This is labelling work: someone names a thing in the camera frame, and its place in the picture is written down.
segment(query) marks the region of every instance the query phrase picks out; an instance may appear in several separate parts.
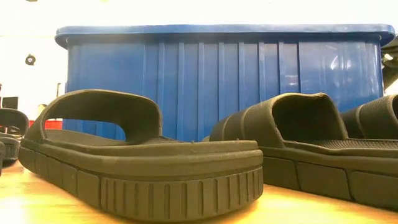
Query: blue plastic bin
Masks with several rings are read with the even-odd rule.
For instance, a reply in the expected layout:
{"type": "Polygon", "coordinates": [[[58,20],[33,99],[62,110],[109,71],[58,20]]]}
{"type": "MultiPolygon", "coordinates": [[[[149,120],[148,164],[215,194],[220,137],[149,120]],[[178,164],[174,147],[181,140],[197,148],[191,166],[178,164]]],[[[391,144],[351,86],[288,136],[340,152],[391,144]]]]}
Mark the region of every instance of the blue plastic bin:
{"type": "MultiPolygon", "coordinates": [[[[389,25],[170,25],[64,27],[66,91],[147,96],[163,134],[201,141],[235,111],[286,92],[329,94],[341,111],[383,94],[380,46],[389,25]]],[[[113,124],[65,120],[64,129],[124,139],[113,124]]]]}

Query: blue lid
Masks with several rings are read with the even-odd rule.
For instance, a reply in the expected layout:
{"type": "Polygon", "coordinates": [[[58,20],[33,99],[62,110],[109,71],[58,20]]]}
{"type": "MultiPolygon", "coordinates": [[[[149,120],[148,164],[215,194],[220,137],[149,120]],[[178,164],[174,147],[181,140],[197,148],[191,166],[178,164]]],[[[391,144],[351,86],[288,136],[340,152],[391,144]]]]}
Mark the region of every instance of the blue lid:
{"type": "Polygon", "coordinates": [[[394,37],[394,28],[386,24],[336,25],[156,25],[156,26],[68,26],[57,30],[55,41],[66,48],[71,35],[101,34],[197,34],[197,33],[364,33],[380,35],[380,45],[394,37]]]}

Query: ribbed bin side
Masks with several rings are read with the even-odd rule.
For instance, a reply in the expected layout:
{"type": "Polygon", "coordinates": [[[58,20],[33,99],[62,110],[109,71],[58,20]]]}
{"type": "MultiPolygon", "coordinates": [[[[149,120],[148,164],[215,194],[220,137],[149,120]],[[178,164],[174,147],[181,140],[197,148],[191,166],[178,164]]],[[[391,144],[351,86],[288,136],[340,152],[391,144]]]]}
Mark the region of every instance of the ribbed bin side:
{"type": "MultiPolygon", "coordinates": [[[[201,141],[225,116],[281,93],[329,94],[341,111],[382,96],[379,42],[297,39],[68,43],[67,91],[103,88],[159,104],[163,134],[201,141]]],[[[64,129],[123,139],[120,128],[64,120],[64,129]]]]}

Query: white wall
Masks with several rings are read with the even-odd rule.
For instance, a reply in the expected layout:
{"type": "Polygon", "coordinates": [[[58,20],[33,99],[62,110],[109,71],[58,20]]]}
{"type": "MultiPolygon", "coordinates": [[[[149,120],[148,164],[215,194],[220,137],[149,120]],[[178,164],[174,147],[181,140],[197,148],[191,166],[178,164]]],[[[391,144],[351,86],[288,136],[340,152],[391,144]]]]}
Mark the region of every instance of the white wall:
{"type": "Polygon", "coordinates": [[[38,104],[55,98],[67,75],[67,51],[53,40],[61,26],[386,23],[398,29],[397,9],[397,0],[2,0],[2,94],[19,96],[30,119],[38,104]],[[28,54],[37,57],[35,66],[25,65],[28,54]]]}

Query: wooden table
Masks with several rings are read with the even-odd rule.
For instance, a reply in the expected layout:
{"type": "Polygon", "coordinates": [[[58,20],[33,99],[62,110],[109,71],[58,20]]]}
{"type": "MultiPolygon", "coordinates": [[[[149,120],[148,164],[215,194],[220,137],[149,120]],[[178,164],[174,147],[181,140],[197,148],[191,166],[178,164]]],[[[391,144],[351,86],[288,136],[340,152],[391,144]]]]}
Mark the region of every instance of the wooden table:
{"type": "MultiPolygon", "coordinates": [[[[0,223],[140,222],[91,208],[17,162],[0,177],[0,223]]],[[[243,210],[194,223],[398,223],[398,213],[264,185],[262,197],[243,210]]]]}

